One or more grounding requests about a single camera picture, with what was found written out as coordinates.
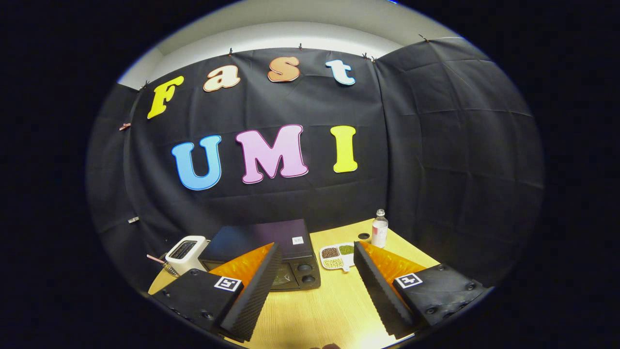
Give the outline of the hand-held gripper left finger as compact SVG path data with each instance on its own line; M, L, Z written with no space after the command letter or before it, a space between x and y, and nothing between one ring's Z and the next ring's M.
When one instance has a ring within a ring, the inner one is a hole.
M193 268L153 294L157 304L195 328L249 341L281 264L272 242L212 271Z

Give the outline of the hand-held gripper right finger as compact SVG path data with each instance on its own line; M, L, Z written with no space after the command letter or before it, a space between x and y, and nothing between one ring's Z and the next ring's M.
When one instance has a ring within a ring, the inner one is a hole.
M426 268L364 241L354 243L354 264L386 332L396 339L428 332L490 292L446 264Z

